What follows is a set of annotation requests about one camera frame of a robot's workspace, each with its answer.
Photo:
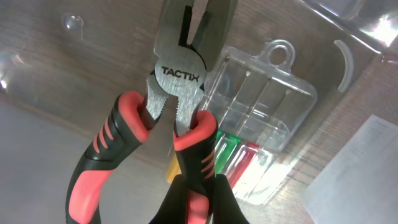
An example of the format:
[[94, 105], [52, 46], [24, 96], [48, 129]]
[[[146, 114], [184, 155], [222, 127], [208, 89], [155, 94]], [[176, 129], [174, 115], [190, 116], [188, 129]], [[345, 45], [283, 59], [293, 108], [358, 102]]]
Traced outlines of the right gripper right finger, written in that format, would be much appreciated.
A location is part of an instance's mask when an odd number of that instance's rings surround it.
[[214, 224], [249, 224], [243, 215], [225, 175], [216, 176], [213, 195]]

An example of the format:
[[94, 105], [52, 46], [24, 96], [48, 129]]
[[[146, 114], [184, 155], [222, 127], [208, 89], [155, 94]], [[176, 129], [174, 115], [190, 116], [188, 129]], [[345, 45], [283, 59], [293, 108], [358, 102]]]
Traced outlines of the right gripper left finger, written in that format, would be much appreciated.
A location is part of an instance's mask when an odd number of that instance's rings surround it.
[[176, 175], [158, 212], [149, 224], [186, 224], [187, 181], [182, 174]]

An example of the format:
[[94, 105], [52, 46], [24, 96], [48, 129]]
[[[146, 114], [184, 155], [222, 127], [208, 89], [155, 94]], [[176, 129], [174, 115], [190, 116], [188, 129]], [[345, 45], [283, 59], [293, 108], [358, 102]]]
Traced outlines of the clear screwdriver bit case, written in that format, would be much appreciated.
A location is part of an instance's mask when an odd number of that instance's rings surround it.
[[287, 174], [276, 163], [317, 102], [317, 91], [291, 72], [294, 46], [273, 40], [257, 56], [224, 47], [205, 81], [200, 108], [218, 120], [215, 171], [240, 203], [262, 205]]

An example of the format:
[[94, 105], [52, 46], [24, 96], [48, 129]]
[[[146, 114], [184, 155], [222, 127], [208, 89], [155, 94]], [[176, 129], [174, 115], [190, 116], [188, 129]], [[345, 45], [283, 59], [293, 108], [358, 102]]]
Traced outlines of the orange black long-nose pliers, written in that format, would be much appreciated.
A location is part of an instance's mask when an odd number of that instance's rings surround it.
[[193, 1], [165, 1], [154, 44], [157, 62], [146, 93], [127, 91], [116, 98], [104, 125], [80, 157], [65, 202], [67, 223], [99, 223], [101, 190], [113, 171], [146, 142], [170, 96], [178, 99], [174, 150], [187, 181], [187, 222], [213, 218], [218, 122], [200, 110], [204, 81], [224, 46], [236, 1], [210, 0], [192, 42], [188, 33]]

